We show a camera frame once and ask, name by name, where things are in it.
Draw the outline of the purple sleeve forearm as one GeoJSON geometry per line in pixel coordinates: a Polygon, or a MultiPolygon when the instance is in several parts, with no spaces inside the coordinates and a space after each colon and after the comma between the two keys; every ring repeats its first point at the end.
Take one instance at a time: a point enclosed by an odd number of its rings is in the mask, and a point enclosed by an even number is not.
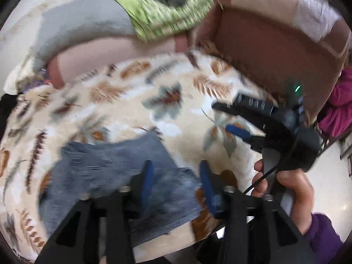
{"type": "Polygon", "coordinates": [[[330,218],[320,213],[312,214],[312,223],[304,236],[316,256],[317,263],[320,264],[332,260],[343,245],[330,218]]]}

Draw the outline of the person right hand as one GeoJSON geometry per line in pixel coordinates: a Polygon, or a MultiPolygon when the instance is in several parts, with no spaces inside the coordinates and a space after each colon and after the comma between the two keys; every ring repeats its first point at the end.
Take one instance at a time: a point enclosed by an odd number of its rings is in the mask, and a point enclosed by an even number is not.
{"type": "MultiPolygon", "coordinates": [[[[254,189],[251,196],[262,197],[267,191],[268,182],[266,179],[255,185],[260,177],[264,176],[264,164],[262,160],[254,164],[257,174],[252,179],[254,189]]],[[[314,189],[308,177],[301,169],[281,171],[276,175],[278,182],[295,193],[295,201],[291,210],[291,220],[298,230],[304,235],[312,224],[312,209],[314,205],[314,189]]]]}

